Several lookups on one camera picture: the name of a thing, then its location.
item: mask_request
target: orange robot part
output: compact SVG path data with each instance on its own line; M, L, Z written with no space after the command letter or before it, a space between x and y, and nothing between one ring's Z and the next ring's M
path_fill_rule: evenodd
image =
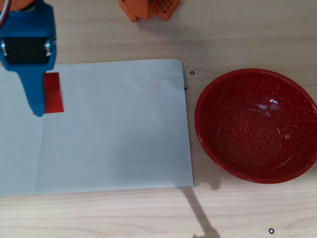
M180 0L119 0L120 7L131 21L149 19L151 16L160 16L167 21L179 4Z
M10 11L18 11L22 10L23 8L27 7L35 0L11 0L11 7ZM3 5L5 0L0 0L0 11L2 11Z

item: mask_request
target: wooden surface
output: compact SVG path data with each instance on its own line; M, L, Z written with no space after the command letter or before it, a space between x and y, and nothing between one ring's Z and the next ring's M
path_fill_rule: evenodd
M201 91L239 68L282 73L317 100L316 0L182 0L168 22L138 23L116 0L47 2L57 63L184 62L195 186L0 197L1 238L317 237L317 166L282 184L243 181L207 157L194 128Z

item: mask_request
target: white paper sheet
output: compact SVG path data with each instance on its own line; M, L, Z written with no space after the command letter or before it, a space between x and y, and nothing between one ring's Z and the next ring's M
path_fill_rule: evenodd
M0 194L193 185L181 61L54 72L65 112L37 118L17 75L0 69Z

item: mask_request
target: red bowl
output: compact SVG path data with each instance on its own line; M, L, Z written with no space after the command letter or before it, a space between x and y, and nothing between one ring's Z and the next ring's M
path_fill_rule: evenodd
M279 183L306 172L317 159L317 111L291 79L263 69L224 74L202 92L197 136L210 158L232 175Z

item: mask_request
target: red block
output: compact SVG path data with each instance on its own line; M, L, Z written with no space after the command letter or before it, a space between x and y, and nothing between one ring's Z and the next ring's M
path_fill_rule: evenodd
M45 113L63 113L59 73L44 74Z

